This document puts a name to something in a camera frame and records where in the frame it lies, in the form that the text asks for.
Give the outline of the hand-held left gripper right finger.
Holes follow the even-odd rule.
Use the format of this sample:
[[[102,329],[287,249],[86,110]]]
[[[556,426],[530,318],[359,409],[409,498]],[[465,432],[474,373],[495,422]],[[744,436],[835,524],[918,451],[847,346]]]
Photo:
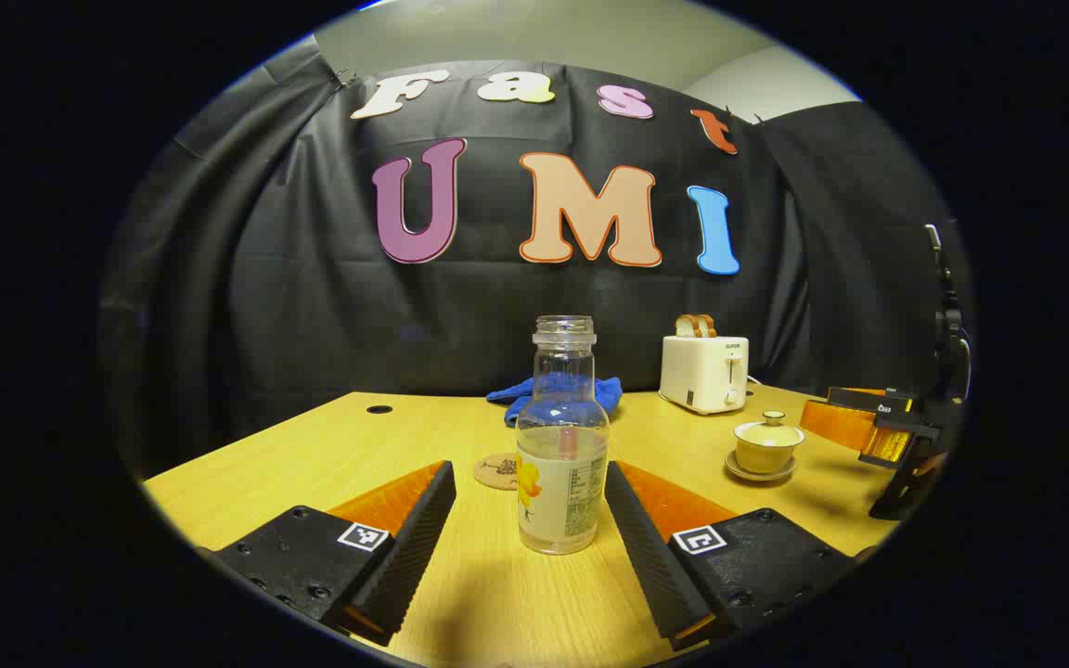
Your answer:
[[[780,621],[876,550],[842,552],[774,507],[738,512],[624,461],[605,498],[650,616],[673,650]]]

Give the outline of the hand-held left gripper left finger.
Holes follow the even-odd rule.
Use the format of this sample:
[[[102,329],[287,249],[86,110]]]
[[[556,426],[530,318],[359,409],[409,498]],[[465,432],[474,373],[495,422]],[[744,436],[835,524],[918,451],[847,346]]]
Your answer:
[[[389,644],[458,499],[448,460],[330,510],[294,504],[219,550],[226,574],[339,633]]]

